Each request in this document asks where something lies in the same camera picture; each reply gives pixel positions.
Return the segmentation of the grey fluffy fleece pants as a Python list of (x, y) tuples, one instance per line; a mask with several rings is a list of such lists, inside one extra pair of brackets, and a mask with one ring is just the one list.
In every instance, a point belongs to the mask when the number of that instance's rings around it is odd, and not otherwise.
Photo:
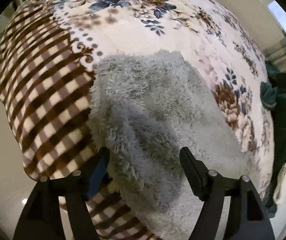
[(203, 77), (179, 52), (107, 56), (90, 95), (88, 126), (96, 146), (110, 150), (108, 172), (162, 239), (187, 239), (202, 208), (179, 162), (182, 147), (226, 177), (253, 167)]

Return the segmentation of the white cloth beside bed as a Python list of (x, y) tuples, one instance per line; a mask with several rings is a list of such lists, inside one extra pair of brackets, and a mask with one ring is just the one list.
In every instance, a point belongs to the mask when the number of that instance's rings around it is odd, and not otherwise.
[(286, 198), (286, 163), (282, 166), (278, 173), (277, 185), (273, 193), (273, 201), (276, 205), (280, 205)]

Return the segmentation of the dark green garment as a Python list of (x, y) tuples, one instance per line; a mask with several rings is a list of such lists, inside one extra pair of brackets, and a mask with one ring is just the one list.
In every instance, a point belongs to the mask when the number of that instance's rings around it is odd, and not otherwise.
[(270, 61), (265, 62), (268, 81), (260, 84), (260, 98), (264, 108), (271, 112), (274, 127), (274, 161), (272, 178), (264, 204), (268, 217), (273, 218), (277, 204), (273, 194), (277, 188), (277, 177), (286, 164), (286, 72), (281, 72)]

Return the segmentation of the floral and checkered bed blanket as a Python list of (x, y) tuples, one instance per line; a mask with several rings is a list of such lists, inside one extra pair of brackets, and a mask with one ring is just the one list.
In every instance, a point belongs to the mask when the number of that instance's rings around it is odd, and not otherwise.
[[(265, 58), (217, 0), (26, 0), (0, 43), (0, 100), (31, 179), (59, 179), (98, 154), (90, 90), (110, 55), (179, 52), (197, 69), (253, 167), (271, 179), (273, 121), (260, 99)], [(125, 203), (108, 169), (87, 209), (100, 239), (162, 239)]]

